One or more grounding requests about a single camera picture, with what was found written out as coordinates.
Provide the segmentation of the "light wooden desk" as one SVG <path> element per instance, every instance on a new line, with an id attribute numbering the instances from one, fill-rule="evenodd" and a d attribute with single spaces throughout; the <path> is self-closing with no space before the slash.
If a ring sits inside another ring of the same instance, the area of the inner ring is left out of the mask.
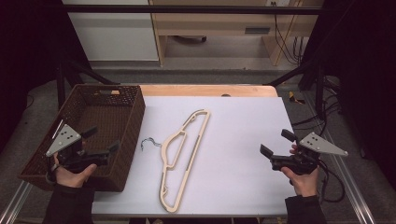
<path id="1" fill-rule="evenodd" d="M 322 7 L 324 0 L 148 0 L 152 6 L 233 6 L 233 7 Z M 262 39 L 270 61 L 277 65 L 294 37 L 311 36 L 316 15 L 260 14 L 164 14 L 154 13 L 157 49 L 165 53 L 164 40 L 171 35 L 255 35 Z"/>

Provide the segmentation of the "brown woven basket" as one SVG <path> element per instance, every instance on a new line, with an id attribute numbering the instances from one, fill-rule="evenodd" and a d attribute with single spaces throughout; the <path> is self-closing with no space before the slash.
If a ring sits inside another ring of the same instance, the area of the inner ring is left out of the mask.
<path id="1" fill-rule="evenodd" d="M 145 108 L 143 94 L 138 86 L 75 86 L 39 147 L 24 165 L 19 178 L 40 189 L 51 190 L 52 186 L 46 181 L 46 172 L 53 160 L 46 157 L 46 152 L 59 124 L 63 122 L 79 133 L 95 126 L 97 133 L 86 139 L 83 146 L 88 153 L 103 152 L 115 142 L 120 143 L 120 148 L 109 156 L 107 165 L 96 169 L 88 185 L 98 191 L 123 191 Z"/>

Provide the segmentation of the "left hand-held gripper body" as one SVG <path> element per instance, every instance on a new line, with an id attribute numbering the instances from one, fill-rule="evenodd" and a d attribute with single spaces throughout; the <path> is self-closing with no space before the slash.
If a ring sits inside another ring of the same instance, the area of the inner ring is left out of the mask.
<path id="1" fill-rule="evenodd" d="M 80 173 L 91 164 L 97 166 L 108 165 L 107 151 L 89 154 L 83 148 L 81 133 L 75 131 L 68 124 L 64 124 L 54 135 L 53 142 L 46 152 L 47 158 L 57 154 L 60 165 L 72 173 Z"/>

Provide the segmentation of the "yellow and black tool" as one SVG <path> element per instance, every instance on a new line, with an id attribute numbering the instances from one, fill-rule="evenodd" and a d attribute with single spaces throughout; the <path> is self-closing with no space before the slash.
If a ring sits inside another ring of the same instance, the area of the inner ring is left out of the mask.
<path id="1" fill-rule="evenodd" d="M 300 104 L 300 105 L 305 105 L 305 100 L 302 99 L 297 99 L 293 93 L 293 91 L 289 91 L 289 100 L 292 103 Z"/>

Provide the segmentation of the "black horizontal frame bar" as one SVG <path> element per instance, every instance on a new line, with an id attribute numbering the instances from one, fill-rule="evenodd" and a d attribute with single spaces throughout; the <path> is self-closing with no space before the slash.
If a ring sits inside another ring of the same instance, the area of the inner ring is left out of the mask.
<path id="1" fill-rule="evenodd" d="M 320 15 L 321 7 L 226 7 L 226 6 L 142 6 L 142 5 L 61 5 L 60 10 L 81 13 L 166 13 L 166 14 L 276 14 Z"/>

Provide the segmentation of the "white table sheet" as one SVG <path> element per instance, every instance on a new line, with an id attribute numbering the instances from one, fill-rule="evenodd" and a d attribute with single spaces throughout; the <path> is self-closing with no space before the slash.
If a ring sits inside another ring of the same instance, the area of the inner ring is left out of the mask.
<path id="1" fill-rule="evenodd" d="M 163 162 L 162 143 L 199 109 L 211 117 L 197 151 L 180 207 L 175 217 L 265 217 L 283 215 L 285 198 L 294 191 L 288 179 L 271 168 L 260 153 L 261 145 L 277 155 L 286 155 L 290 142 L 281 137 L 290 127 L 283 101 L 279 97 L 165 97 L 148 96 L 146 111 L 124 191 L 98 192 L 93 213 L 115 217 L 165 217 L 159 200 Z M 177 195 L 195 137 L 203 116 L 187 129 L 188 136 L 177 166 L 167 174 L 166 200 Z M 182 137 L 168 148 L 172 162 Z"/>

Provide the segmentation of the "beige clothes hanger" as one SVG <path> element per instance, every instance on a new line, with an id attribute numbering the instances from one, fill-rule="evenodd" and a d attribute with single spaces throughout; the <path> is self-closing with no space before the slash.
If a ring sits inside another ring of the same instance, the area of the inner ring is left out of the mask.
<path id="1" fill-rule="evenodd" d="M 167 174 L 170 171 L 173 171 L 175 169 L 175 167 L 177 166 L 179 155 L 180 155 L 181 150 L 184 146 L 185 140 L 188 136 L 188 132 L 187 132 L 188 126 L 200 116 L 203 116 L 204 118 L 203 118 L 201 127 L 199 129 L 199 132 L 198 132 L 197 136 L 195 137 L 193 148 L 192 148 L 191 154 L 189 156 L 188 164 L 183 171 L 183 178 L 180 181 L 180 185 L 178 187 L 178 192 L 177 192 L 175 201 L 173 204 L 169 204 L 166 201 L 166 196 L 168 193 L 168 187 L 166 186 Z M 206 126 L 207 126 L 207 123 L 208 123 L 210 117 L 211 117 L 211 112 L 209 110 L 207 110 L 207 109 L 196 110 L 188 116 L 188 118 L 183 122 L 181 127 L 175 133 L 170 134 L 162 143 L 157 143 L 152 137 L 146 138 L 141 141 L 141 145 L 140 145 L 141 149 L 144 149 L 144 143 L 147 141 L 150 141 L 154 146 L 159 147 L 161 149 L 161 159 L 163 162 L 163 170 L 162 170 L 161 184 L 160 184 L 160 188 L 159 188 L 159 200 L 160 200 L 160 203 L 161 203 L 163 209 L 168 213 L 176 213 L 180 207 L 180 204 L 181 204 L 181 201 L 182 201 L 182 198 L 184 195 L 184 191 L 185 191 L 185 188 L 187 186 L 187 183 L 188 183 L 188 180 L 190 177 L 191 169 L 193 167 L 197 151 L 200 148 L 201 141 L 203 139 L 205 129 L 206 129 Z M 168 148 L 179 137 L 182 137 L 182 139 L 181 139 L 181 142 L 177 149 L 177 153 L 176 153 L 175 157 L 173 158 L 172 162 L 169 162 Z"/>

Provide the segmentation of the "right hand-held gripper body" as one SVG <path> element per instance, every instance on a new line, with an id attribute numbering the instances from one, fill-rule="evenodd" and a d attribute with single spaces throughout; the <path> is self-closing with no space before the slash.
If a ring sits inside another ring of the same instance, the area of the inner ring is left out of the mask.
<path id="1" fill-rule="evenodd" d="M 274 171 L 282 167 L 290 168 L 297 175 L 311 174 L 319 164 L 321 154 L 347 156 L 347 151 L 337 147 L 316 133 L 310 133 L 302 140 L 296 141 L 297 151 L 289 156 L 273 155 L 269 161 Z"/>

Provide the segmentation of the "person's left hand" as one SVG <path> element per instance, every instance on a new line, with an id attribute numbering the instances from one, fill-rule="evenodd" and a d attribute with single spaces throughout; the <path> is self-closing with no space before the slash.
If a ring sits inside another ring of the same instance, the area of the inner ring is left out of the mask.
<path id="1" fill-rule="evenodd" d="M 97 165 L 93 163 L 86 167 L 82 172 L 75 174 L 60 165 L 57 154 L 54 154 L 53 158 L 55 163 L 58 165 L 58 168 L 54 171 L 56 182 L 59 185 L 69 188 L 81 188 L 97 168 Z"/>

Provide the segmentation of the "dark curtain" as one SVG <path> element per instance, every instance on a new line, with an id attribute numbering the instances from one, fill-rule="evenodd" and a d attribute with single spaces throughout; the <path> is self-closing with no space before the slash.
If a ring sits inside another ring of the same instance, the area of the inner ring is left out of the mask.
<path id="1" fill-rule="evenodd" d="M 304 59 L 340 80 L 365 151 L 396 188 L 396 0 L 324 0 Z"/>
<path id="2" fill-rule="evenodd" d="M 21 120 L 30 90 L 55 79 L 59 64 L 89 60 L 64 0 L 0 0 L 0 152 Z"/>

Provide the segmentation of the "aluminium rail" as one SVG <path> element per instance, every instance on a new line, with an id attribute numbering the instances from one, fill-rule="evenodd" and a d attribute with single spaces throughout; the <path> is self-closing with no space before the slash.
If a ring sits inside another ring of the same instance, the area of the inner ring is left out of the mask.
<path id="1" fill-rule="evenodd" d="M 0 224 L 14 224 L 21 208 L 29 196 L 31 189 L 32 185 L 30 183 L 26 181 L 22 181 L 20 183 L 12 199 L 0 215 Z"/>
<path id="2" fill-rule="evenodd" d="M 339 175 L 345 185 L 347 200 L 350 202 L 352 209 L 360 224 L 376 224 L 375 218 L 365 201 L 358 184 L 347 165 L 347 160 L 353 155 L 348 149 L 347 156 L 329 155 L 336 173 Z"/>

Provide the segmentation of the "person's right hand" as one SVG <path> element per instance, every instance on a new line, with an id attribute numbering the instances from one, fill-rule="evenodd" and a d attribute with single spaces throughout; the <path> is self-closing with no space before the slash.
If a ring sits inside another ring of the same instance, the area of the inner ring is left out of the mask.
<path id="1" fill-rule="evenodd" d="M 317 195 L 318 168 L 309 175 L 297 175 L 288 167 L 282 167 L 281 172 L 291 181 L 297 195 L 303 197 Z"/>

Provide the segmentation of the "white cabinet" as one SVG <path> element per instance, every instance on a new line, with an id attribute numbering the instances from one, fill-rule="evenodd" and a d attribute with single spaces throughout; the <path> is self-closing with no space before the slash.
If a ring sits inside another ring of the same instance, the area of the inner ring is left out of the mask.
<path id="1" fill-rule="evenodd" d="M 157 61 L 149 13 L 69 13 L 91 62 Z"/>

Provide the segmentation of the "black metal stand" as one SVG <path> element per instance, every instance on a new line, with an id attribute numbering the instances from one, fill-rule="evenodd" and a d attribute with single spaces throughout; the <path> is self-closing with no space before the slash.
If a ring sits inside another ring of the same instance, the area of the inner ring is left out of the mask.
<path id="1" fill-rule="evenodd" d="M 97 80 L 101 84 L 117 85 L 117 82 L 100 76 L 87 66 L 83 66 L 74 61 L 63 61 L 59 63 L 55 69 L 58 108 L 61 108 L 66 100 L 65 82 L 68 82 L 71 87 L 74 87 L 77 84 L 83 84 L 84 81 L 82 80 L 80 74 L 85 74 L 94 80 Z"/>
<path id="2" fill-rule="evenodd" d="M 286 75 L 270 81 L 267 83 L 267 86 L 277 87 L 278 85 L 297 75 L 302 75 L 298 83 L 298 88 L 301 91 L 308 91 L 313 85 L 315 85 L 315 112 L 320 119 L 324 119 L 324 70 L 322 69 L 320 62 L 309 60 L 305 63 L 302 63 L 297 68 L 289 71 Z"/>

